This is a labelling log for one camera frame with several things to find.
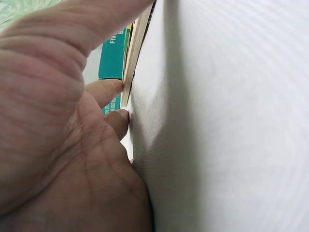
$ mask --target green patterned fabric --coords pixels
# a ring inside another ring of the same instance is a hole
[[[62,0],[0,0],[0,30],[23,15],[60,1]]]

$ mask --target fingernail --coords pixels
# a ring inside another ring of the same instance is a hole
[[[129,112],[127,110],[119,109],[116,110],[116,112],[118,112],[127,122],[130,121]]]

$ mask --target white surface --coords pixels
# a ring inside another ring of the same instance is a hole
[[[98,68],[100,66],[102,45],[93,50],[87,59],[87,64],[83,72],[85,84],[98,80]]]
[[[85,84],[89,84],[91,82],[98,80],[98,69],[100,65],[101,52],[102,52],[102,46],[93,50],[90,56],[88,57],[87,65],[83,72]],[[133,145],[129,133],[127,134],[126,137],[123,138],[121,143],[127,150],[128,158],[130,160],[133,159]]]
[[[158,232],[309,231],[308,12],[157,2],[130,108]]]

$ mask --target hand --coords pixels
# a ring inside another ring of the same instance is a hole
[[[152,0],[66,0],[0,35],[0,231],[150,230],[147,189],[103,116],[120,81],[84,86],[91,50]]]

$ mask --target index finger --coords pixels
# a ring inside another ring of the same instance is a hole
[[[85,56],[123,29],[154,0],[65,0],[27,15],[2,36],[42,36],[66,42]]]

